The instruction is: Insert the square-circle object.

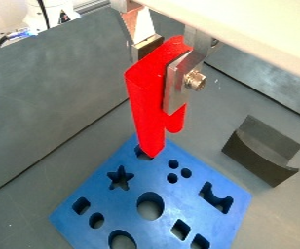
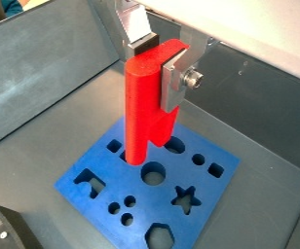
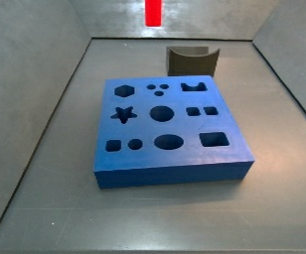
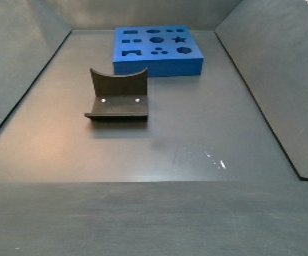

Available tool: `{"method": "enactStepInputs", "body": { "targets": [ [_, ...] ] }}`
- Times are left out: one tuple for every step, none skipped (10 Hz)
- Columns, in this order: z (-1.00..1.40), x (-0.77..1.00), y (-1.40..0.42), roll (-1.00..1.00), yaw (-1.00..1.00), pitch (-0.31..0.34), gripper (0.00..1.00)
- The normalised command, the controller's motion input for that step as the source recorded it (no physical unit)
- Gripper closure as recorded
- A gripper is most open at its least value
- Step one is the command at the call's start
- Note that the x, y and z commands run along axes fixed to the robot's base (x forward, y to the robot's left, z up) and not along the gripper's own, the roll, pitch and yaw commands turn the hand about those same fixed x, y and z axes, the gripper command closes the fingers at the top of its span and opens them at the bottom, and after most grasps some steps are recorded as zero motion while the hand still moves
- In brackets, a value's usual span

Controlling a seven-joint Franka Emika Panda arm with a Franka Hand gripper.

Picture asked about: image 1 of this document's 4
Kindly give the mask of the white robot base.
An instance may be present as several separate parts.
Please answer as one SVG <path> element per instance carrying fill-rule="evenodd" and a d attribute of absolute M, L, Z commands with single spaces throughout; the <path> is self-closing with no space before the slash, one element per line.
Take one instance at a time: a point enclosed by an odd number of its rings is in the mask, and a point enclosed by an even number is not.
<path fill-rule="evenodd" d="M 38 32 L 77 18 L 73 0 L 26 0 L 25 24 Z"/>

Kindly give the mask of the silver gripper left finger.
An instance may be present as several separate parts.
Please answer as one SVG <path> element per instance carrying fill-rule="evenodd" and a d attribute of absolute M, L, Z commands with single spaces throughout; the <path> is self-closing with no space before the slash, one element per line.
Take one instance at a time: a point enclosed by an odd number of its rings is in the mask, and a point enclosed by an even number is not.
<path fill-rule="evenodd" d="M 165 38 L 156 33 L 150 10 L 140 7 L 122 14 L 130 47 L 132 62 L 141 60 L 162 44 Z"/>

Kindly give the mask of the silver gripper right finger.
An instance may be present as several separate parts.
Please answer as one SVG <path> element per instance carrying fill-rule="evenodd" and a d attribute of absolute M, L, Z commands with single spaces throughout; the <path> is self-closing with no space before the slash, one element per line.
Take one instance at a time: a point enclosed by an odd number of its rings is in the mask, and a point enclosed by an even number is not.
<path fill-rule="evenodd" d="M 207 85 L 201 73 L 205 58 L 221 47 L 223 42 L 204 31 L 185 26 L 184 44 L 192 49 L 180 55 L 166 68 L 164 111 L 172 115 L 188 102 L 189 92 Z"/>

